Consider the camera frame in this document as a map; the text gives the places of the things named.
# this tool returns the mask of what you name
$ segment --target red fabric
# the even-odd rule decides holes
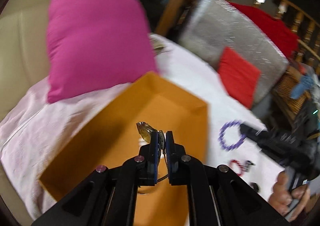
[[[229,47],[225,47],[219,63],[218,73],[228,94],[242,105],[251,108],[254,90],[260,70],[247,62]]]
[[[274,42],[285,57],[290,58],[292,52],[297,50],[299,36],[292,33],[280,19],[275,19],[253,6],[230,4],[249,17]]]

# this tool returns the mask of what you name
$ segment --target watch face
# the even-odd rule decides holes
[[[141,137],[143,138],[144,141],[146,141],[147,143],[150,144],[151,141],[151,135],[149,134],[148,131],[146,131],[143,128],[140,128],[139,134],[141,135]]]

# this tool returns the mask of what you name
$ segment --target silver plastic-covered cushion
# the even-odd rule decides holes
[[[198,0],[179,44],[215,69],[225,46],[256,66],[261,75],[254,103],[271,90],[288,65],[286,57],[261,29],[225,0]]]

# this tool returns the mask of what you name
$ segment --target leather couch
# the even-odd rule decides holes
[[[48,75],[45,34],[50,0],[9,0],[0,14],[0,121]],[[33,222],[0,164],[0,225]]]

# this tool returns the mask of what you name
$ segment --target orange box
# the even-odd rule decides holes
[[[157,130],[173,131],[175,143],[204,161],[207,149],[207,104],[149,72],[115,98],[89,121],[58,153],[40,177],[40,183],[57,201],[72,190],[97,165],[120,166],[139,153],[136,122]],[[158,178],[167,174],[164,160]],[[183,226],[188,214],[186,186],[170,186],[168,180],[142,187],[134,225]]]

